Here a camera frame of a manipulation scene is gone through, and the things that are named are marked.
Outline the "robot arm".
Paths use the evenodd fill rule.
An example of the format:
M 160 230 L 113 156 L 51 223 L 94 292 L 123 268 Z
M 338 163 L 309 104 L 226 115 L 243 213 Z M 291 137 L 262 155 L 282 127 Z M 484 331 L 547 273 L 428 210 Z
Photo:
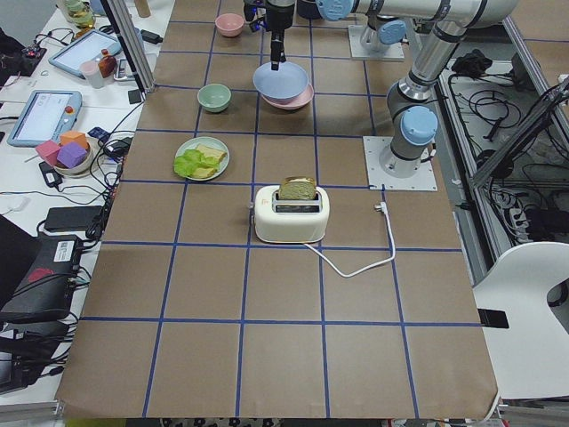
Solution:
M 317 1 L 318 13 L 328 21 L 352 13 L 416 18 L 435 23 L 415 58 L 411 74 L 423 82 L 437 78 L 468 28 L 491 26 L 508 17 L 516 1 Z
M 466 28 L 460 23 L 437 22 L 421 42 L 421 50 L 408 74 L 388 94 L 388 108 L 394 125 L 390 151 L 396 159 L 416 161 L 434 139 L 438 119 L 426 103 L 432 87 L 462 40 Z

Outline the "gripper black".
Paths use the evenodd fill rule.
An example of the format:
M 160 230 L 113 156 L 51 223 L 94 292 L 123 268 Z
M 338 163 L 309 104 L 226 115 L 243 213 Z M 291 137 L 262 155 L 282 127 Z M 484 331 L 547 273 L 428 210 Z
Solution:
M 278 71 L 285 62 L 285 33 L 293 24 L 294 0 L 244 0 L 244 19 L 252 32 L 271 32 L 270 64 Z

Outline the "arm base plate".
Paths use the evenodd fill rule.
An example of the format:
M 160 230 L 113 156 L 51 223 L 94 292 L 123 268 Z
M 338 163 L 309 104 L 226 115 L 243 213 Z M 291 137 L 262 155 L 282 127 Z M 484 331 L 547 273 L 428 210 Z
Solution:
M 368 187 L 376 190 L 437 191 L 427 147 L 414 160 L 402 160 L 391 150 L 390 136 L 363 138 Z
M 403 61 L 405 54 L 400 42 L 382 44 L 377 32 L 367 25 L 349 26 L 351 57 L 356 60 Z

